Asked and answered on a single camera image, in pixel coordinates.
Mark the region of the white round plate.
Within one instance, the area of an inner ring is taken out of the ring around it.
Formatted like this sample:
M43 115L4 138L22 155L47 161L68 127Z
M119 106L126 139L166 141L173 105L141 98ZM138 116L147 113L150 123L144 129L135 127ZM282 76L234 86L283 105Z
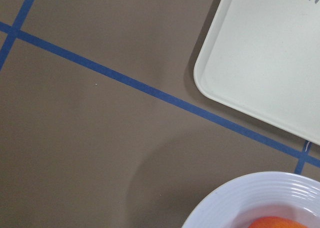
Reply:
M262 217L281 217L308 228L320 226L320 184L285 172L235 178L208 194L184 228L247 228Z

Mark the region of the orange fruit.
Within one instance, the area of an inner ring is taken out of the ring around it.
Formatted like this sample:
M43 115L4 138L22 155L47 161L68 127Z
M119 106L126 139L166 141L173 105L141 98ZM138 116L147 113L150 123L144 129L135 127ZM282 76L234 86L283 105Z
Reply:
M307 228L307 226L281 217L262 217L252 222L248 228Z

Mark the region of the cream bear tray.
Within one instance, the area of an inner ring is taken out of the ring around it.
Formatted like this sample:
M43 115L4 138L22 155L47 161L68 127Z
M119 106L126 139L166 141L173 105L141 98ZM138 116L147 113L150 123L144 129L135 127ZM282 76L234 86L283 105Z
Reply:
M221 0L194 65L207 98L320 142L320 0Z

